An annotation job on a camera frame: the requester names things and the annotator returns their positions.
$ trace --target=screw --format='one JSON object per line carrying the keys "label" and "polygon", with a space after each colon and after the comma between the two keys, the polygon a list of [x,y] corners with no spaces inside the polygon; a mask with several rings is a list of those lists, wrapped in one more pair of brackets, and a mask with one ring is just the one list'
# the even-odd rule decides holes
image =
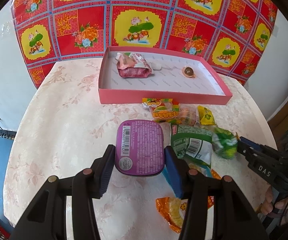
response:
{"label": "screw", "polygon": [[83,174],[84,174],[84,175],[89,175],[89,174],[91,174],[92,172],[93,172],[93,171],[92,171],[91,168],[86,168],[86,169],[83,170]]}
{"label": "screw", "polygon": [[225,175],[224,177],[223,177],[223,179],[224,179],[224,181],[226,181],[226,182],[232,182],[232,177],[230,177],[230,176],[228,176],[228,175]]}
{"label": "screw", "polygon": [[52,182],[55,182],[57,180],[57,177],[53,175],[53,176],[48,177],[47,180],[48,180],[48,182],[52,183]]}
{"label": "screw", "polygon": [[188,174],[189,175],[192,175],[192,176],[195,176],[198,174],[198,171],[196,169],[189,169],[188,170]]}

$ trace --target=green candy wrapper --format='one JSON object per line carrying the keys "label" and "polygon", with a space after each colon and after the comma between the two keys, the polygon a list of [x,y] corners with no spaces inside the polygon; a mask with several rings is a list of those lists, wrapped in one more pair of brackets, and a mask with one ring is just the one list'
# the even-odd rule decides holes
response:
{"label": "green candy wrapper", "polygon": [[179,159],[211,166],[212,132],[206,129],[171,124],[171,146]]}
{"label": "green candy wrapper", "polygon": [[224,159],[234,159],[237,151],[237,139],[230,131],[215,127],[212,136],[214,152]]}

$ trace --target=barcode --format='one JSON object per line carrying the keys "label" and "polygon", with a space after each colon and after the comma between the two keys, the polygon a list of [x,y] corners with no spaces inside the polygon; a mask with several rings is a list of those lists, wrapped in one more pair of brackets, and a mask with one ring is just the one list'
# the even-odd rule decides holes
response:
{"label": "barcode", "polygon": [[195,157],[195,155],[200,151],[202,146],[202,140],[190,138],[189,145],[186,149],[186,154]]}
{"label": "barcode", "polygon": [[123,126],[121,156],[130,156],[131,127]]}

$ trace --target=white tablecloth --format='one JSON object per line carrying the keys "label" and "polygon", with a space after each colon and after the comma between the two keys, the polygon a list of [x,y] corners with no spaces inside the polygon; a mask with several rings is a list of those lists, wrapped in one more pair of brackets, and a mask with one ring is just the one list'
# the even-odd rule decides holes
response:
{"label": "white tablecloth", "polygon": [[[101,58],[58,62],[37,90],[18,129],[4,181],[4,214],[16,224],[45,180],[74,176],[115,144],[119,124],[128,119],[151,120],[140,104],[101,105],[98,73]],[[257,143],[276,148],[264,116],[233,78],[221,76],[233,97],[225,106],[206,105],[216,123]],[[162,124],[164,144],[169,125]],[[267,184],[247,168],[245,158],[224,160],[212,155],[212,168],[230,175],[255,208]],[[106,194],[94,200],[102,240],[178,239],[156,211],[155,199],[173,196],[164,176],[136,178],[115,168]],[[73,239],[71,202],[68,201],[68,239]],[[207,238],[211,237],[208,223]]]}

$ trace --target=pink snack package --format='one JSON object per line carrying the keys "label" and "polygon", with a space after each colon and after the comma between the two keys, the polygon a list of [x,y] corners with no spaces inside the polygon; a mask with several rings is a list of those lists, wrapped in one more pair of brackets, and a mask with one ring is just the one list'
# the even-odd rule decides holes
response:
{"label": "pink snack package", "polygon": [[121,77],[147,78],[153,73],[152,68],[146,62],[144,57],[138,53],[118,53],[117,70]]}

